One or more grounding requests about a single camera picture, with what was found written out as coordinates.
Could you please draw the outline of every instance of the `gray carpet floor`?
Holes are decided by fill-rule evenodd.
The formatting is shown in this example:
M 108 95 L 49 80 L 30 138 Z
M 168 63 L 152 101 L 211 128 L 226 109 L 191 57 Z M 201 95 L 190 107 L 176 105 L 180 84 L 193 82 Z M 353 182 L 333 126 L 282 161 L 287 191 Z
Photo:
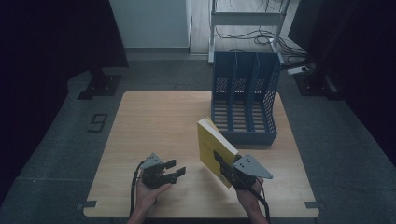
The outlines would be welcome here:
M 122 75 L 115 96 L 78 100 L 91 76 L 69 81 L 69 94 L 46 136 L 13 183 L 0 223 L 125 223 L 126 217 L 85 217 L 85 203 L 106 140 L 126 91 L 211 91 L 206 60 L 130 61 L 108 68 Z M 272 223 L 396 223 L 396 169 L 343 101 L 301 96 L 282 71 L 283 101 L 320 214 L 273 218 Z M 100 133 L 89 133 L 95 114 L 108 114 Z M 147 223 L 248 223 L 246 219 L 149 219 Z

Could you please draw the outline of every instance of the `table top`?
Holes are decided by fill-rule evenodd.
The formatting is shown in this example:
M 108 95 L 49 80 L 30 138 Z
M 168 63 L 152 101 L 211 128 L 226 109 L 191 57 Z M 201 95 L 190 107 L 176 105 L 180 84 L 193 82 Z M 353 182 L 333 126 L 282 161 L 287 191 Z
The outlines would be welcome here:
M 152 152 L 177 160 L 186 174 L 158 197 L 149 217 L 246 217 L 233 188 L 227 189 L 199 159 L 197 121 L 210 115 L 210 91 L 125 92 L 85 207 L 87 217 L 128 217 L 131 182 Z M 271 146 L 235 146 L 273 176 L 264 181 L 271 217 L 317 217 L 305 202 L 315 197 L 278 94 L 273 109 L 277 136 Z

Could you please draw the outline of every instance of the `metal rack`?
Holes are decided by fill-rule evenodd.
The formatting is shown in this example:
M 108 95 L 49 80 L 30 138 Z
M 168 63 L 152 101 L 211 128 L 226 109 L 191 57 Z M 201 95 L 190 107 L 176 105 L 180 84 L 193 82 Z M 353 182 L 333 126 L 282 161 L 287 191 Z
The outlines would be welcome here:
M 278 54 L 280 62 L 284 63 L 277 47 L 277 42 L 287 15 L 290 0 L 286 0 L 281 12 L 217 12 L 216 1 L 212 0 L 212 10 L 210 13 L 209 63 L 213 63 L 214 61 L 215 27 L 218 25 L 276 26 L 276 33 L 271 41 L 271 48 L 274 53 Z

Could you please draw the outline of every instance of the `book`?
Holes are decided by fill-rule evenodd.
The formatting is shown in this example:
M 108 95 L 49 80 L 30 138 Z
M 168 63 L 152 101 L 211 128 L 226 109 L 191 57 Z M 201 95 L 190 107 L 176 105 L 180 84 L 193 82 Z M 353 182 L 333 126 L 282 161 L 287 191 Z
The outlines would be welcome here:
M 215 159 L 214 151 L 216 150 L 228 165 L 233 166 L 238 150 L 224 138 L 209 117 L 200 119 L 197 122 L 197 128 L 201 162 L 227 188 L 230 188 L 231 183 L 221 174 L 220 164 Z

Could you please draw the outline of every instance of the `power strip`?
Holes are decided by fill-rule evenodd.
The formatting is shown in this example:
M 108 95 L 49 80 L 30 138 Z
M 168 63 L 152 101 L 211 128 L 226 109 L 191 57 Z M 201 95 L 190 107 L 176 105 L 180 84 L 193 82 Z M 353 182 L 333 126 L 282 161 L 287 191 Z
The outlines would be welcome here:
M 296 67 L 296 68 L 292 68 L 288 70 L 288 75 L 289 76 L 293 76 L 296 74 L 300 74 L 300 73 L 304 73 L 307 72 L 309 69 L 305 66 L 301 66 L 301 67 Z

